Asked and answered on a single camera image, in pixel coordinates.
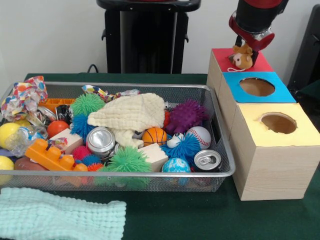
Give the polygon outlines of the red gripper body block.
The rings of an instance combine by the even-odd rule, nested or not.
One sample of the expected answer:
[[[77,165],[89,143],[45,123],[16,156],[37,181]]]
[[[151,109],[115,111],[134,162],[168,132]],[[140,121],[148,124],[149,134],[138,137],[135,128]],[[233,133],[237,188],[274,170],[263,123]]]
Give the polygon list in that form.
[[[229,27],[237,34],[242,36],[244,41],[252,48],[252,50],[260,51],[265,49],[275,38],[275,34],[269,27],[261,33],[251,33],[243,30],[236,22],[237,13],[233,12],[229,19]]]

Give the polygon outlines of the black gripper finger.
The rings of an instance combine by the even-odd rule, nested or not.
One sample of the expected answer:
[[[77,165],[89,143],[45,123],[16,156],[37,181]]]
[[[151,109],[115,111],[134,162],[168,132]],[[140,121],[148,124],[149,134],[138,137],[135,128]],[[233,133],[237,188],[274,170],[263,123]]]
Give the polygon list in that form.
[[[243,49],[243,46],[244,46],[244,39],[242,38],[242,36],[240,35],[237,35],[236,37],[236,41],[235,41],[235,50],[236,51],[240,51]]]
[[[257,59],[258,59],[258,56],[259,56],[259,51],[256,51],[256,50],[252,50],[252,56],[251,56],[251,58],[252,58],[252,67],[254,67],[255,66],[255,64],[256,64],[256,61],[257,61]]]

